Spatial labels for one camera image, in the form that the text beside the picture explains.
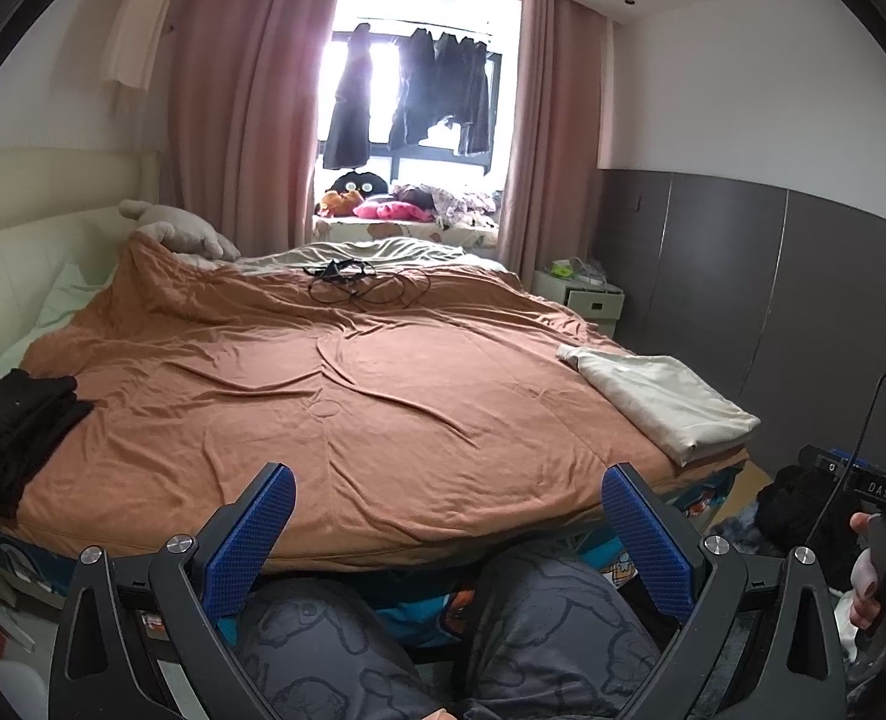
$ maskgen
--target orange duvet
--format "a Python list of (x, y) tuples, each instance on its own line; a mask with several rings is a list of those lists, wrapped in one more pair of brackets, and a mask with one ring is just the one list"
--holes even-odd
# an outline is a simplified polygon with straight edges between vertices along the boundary
[(665, 491), (746, 457), (675, 466), (555, 359), (615, 344), (515, 277), (406, 272), (351, 302), (299, 271), (199, 271), (134, 235), (113, 285), (26, 354), (96, 408), (0, 530), (68, 556), (156, 551), (280, 461), (297, 503), (268, 570), (415, 565), (600, 517), (619, 461)]

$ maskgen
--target person's leg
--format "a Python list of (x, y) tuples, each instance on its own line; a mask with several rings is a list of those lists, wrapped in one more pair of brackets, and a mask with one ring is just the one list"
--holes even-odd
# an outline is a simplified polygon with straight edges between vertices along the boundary
[(465, 720), (614, 717), (660, 656), (617, 589), (555, 542), (495, 557), (473, 603)]
[(236, 656), (287, 720), (422, 720), (440, 708), (372, 608), (336, 581), (264, 586), (240, 614)]

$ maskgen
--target metal screw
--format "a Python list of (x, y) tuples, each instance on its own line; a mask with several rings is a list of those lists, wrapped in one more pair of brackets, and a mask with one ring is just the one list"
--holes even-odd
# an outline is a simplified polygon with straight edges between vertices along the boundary
[(183, 552), (190, 549), (193, 545), (192, 536), (187, 536), (186, 533), (179, 533), (177, 536), (173, 536), (169, 541), (166, 542), (166, 550), (168, 552), (172, 552), (174, 555), (181, 555)]
[(723, 536), (709, 536), (703, 544), (713, 555), (725, 555), (729, 552), (729, 541)]
[(101, 557), (103, 557), (103, 550), (99, 547), (86, 547), (80, 553), (80, 562), (84, 563), (84, 565), (93, 565)]
[(793, 557), (799, 560), (803, 565), (813, 565), (816, 562), (816, 553), (809, 547), (796, 547), (793, 550)]

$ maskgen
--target white pillow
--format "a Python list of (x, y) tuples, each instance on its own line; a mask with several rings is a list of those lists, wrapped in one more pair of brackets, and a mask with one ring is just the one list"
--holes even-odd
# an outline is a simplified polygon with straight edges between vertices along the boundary
[(152, 205), (143, 200), (120, 200), (119, 213), (136, 220), (139, 232), (175, 254), (199, 254), (208, 260), (233, 263), (239, 250), (204, 218), (182, 208)]
[(43, 300), (43, 309), (33, 329), (0, 355), (0, 379), (13, 368), (19, 367), (30, 343), (70, 324), (81, 309), (110, 285), (113, 274), (110, 274), (104, 284), (88, 284), (76, 263), (67, 262), (63, 265), (46, 295), (46, 300)]

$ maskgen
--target blue gripper pad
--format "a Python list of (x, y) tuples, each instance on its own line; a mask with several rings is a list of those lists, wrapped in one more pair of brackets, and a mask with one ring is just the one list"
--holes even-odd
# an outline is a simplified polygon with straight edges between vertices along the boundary
[(206, 567), (202, 606), (209, 622), (238, 613), (296, 507), (296, 480), (278, 466)]
[(694, 608), (692, 566), (618, 466), (603, 476), (603, 512), (656, 608), (686, 623)]

